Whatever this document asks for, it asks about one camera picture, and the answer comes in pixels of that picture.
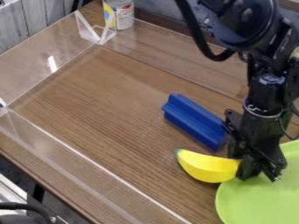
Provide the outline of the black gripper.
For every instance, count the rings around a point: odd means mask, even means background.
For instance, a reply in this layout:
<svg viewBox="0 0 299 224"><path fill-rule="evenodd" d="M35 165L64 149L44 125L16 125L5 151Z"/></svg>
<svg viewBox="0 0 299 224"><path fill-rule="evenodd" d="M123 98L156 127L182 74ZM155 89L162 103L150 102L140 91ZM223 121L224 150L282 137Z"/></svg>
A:
<svg viewBox="0 0 299 224"><path fill-rule="evenodd" d="M279 141L286 126L283 108L272 111L259 108L248 99L243 101L243 113L226 110L224 130L228 133L228 157L242 158L236 177L246 181L264 173L271 182L282 176L287 167Z"/></svg>

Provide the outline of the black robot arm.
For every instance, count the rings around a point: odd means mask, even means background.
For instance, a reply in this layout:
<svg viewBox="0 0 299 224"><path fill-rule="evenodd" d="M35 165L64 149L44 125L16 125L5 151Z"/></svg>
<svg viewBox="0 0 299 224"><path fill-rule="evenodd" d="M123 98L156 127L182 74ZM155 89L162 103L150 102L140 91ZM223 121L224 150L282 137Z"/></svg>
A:
<svg viewBox="0 0 299 224"><path fill-rule="evenodd" d="M278 0L199 0L211 15L215 39L247 62L243 111L226 111L228 156L236 177L264 174L278 181L287 167L279 142L299 99L299 20Z"/></svg>

